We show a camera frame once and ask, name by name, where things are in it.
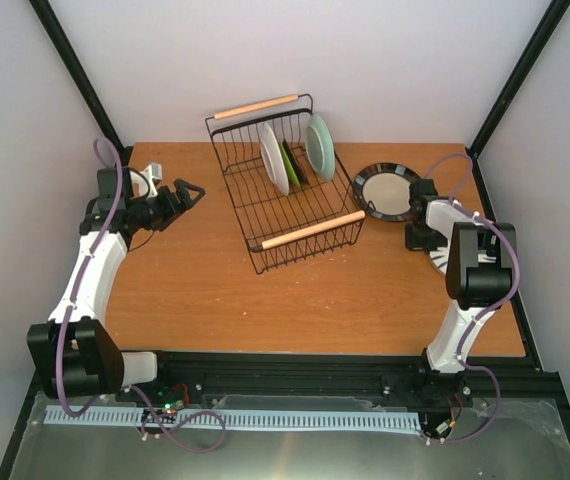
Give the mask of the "green striped rim plate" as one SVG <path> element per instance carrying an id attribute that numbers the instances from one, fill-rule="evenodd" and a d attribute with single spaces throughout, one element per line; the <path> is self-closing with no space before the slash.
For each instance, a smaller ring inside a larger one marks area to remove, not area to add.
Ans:
<path id="1" fill-rule="evenodd" d="M 435 270 L 442 276 L 445 276 L 449 259 L 449 248 L 439 247 L 436 250 L 429 251 L 427 256 Z"/>

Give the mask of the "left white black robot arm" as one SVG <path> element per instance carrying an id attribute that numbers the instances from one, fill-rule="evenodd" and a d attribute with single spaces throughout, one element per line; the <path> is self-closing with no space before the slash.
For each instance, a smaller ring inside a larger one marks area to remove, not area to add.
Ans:
<path id="1" fill-rule="evenodd" d="M 162 232 L 205 195 L 177 179 L 162 185 L 162 169 L 102 168 L 98 194 L 79 226 L 79 253 L 64 294 L 48 320 L 31 326 L 27 345 L 45 394 L 86 397 L 115 394 L 137 384 L 151 402 L 166 400 L 173 378 L 153 352 L 122 352 L 104 323 L 121 263 L 140 230 Z"/>

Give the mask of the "mint green flower plate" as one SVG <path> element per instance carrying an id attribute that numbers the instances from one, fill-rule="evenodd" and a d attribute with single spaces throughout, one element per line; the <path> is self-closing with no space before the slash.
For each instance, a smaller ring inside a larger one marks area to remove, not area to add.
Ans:
<path id="1" fill-rule="evenodd" d="M 312 114 L 305 130 L 305 149 L 314 172 L 324 181 L 331 181 L 335 174 L 334 144 L 324 119 Z"/>

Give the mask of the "plain lime green plate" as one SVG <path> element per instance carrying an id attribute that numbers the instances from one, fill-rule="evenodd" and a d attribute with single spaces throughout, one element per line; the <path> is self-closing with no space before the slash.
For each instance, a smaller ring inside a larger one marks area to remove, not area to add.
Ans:
<path id="1" fill-rule="evenodd" d="M 300 187 L 301 181 L 300 181 L 300 177 L 297 173 L 297 170 L 294 166 L 293 152 L 292 152 L 292 150 L 291 150 L 291 148 L 290 148 L 290 146 L 286 140 L 283 140 L 281 142 L 280 147 L 281 147 L 281 154 L 283 157 L 283 162 L 285 165 L 285 169 L 286 169 L 286 173 L 288 175 L 288 178 L 294 186 Z"/>

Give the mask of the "black wire dish rack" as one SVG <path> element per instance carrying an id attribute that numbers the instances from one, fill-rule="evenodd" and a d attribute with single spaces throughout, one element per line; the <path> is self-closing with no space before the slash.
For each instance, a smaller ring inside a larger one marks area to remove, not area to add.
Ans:
<path id="1" fill-rule="evenodd" d="M 257 273 L 315 257 L 358 240 L 365 213 L 354 199 L 348 172 L 336 161 L 324 181 L 312 169 L 305 130 L 314 113 L 309 94 L 262 101 L 206 117 L 205 125 L 244 243 Z M 260 150 L 258 128 L 267 122 L 279 146 L 286 140 L 309 184 L 289 184 L 281 194 L 270 181 Z"/>

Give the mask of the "dark red flower plate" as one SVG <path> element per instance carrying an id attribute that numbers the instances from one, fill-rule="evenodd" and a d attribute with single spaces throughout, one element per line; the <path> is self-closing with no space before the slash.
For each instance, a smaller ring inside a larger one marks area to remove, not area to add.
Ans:
<path id="1" fill-rule="evenodd" d="M 309 184 L 309 180 L 307 177 L 307 174 L 303 168 L 303 165 L 300 163 L 298 157 L 296 156 L 294 150 L 292 149 L 292 147 L 289 145 L 289 143 L 287 141 L 283 141 L 283 146 L 284 149 L 286 151 L 286 153 L 288 154 L 289 158 L 290 158 L 290 163 L 296 173 L 296 176 L 299 180 L 299 182 L 303 185 L 308 185 Z"/>

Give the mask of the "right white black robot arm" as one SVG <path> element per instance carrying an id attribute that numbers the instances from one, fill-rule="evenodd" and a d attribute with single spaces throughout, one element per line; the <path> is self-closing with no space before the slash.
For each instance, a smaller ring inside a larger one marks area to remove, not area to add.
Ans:
<path id="1" fill-rule="evenodd" d="M 487 320 L 518 289 L 516 229 L 440 196 L 431 179 L 410 184 L 409 207 L 405 247 L 447 256 L 444 275 L 450 305 L 426 349 L 426 359 L 431 370 L 455 374 L 468 367 L 469 351 Z"/>

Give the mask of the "red and teal flower plate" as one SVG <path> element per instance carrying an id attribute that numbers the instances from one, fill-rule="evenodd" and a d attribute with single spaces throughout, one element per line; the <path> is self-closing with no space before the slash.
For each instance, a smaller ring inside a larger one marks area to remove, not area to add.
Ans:
<path id="1" fill-rule="evenodd" d="M 283 195 L 289 194 L 289 180 L 285 170 L 283 156 L 274 130 L 267 122 L 258 128 L 261 157 L 270 181 Z"/>

